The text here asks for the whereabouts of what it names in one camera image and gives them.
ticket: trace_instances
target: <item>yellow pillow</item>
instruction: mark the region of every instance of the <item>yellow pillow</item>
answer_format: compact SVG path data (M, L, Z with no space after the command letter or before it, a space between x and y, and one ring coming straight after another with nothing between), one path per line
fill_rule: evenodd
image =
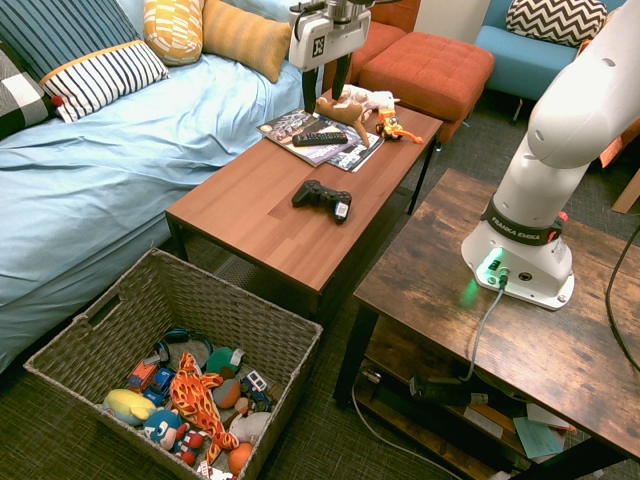
M222 2L207 0L203 16L203 52L236 60L278 81L289 49L291 26Z
M145 0L144 39L165 65L186 65L202 52L204 0Z

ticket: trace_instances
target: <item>green plush toy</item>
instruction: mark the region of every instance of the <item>green plush toy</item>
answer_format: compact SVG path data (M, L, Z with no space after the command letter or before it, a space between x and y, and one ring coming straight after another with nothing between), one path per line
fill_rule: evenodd
M229 347L217 348L207 360L207 372L218 373L225 380L235 377L240 369L241 350L231 350Z

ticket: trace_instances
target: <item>wicker basket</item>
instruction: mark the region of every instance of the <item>wicker basket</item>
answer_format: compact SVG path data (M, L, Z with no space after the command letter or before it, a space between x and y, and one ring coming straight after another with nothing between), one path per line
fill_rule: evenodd
M152 249L25 368L77 399L88 416L179 478L202 480L192 467L100 407L111 389L126 384L150 346L175 326L201 331L215 346L241 347L243 363L285 386L238 477L256 478L309 377L322 333L313 322Z

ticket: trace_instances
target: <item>basket handle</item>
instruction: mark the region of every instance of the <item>basket handle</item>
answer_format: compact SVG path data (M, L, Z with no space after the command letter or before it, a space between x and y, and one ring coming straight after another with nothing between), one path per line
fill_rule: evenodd
M94 329L99 326L123 302L118 284L113 285L84 313L79 315L79 321L86 327Z

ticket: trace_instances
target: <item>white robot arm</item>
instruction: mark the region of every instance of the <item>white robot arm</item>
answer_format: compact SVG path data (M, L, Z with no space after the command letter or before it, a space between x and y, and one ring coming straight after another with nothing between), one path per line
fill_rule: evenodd
M293 26L289 62L302 71L305 110L315 108L318 67L338 60L332 97L338 100L344 87L351 54L362 48L369 33L373 0L312 0L291 7Z
M628 0L534 107L462 256L481 285L556 310L574 287L561 212L589 163L640 118L640 0Z

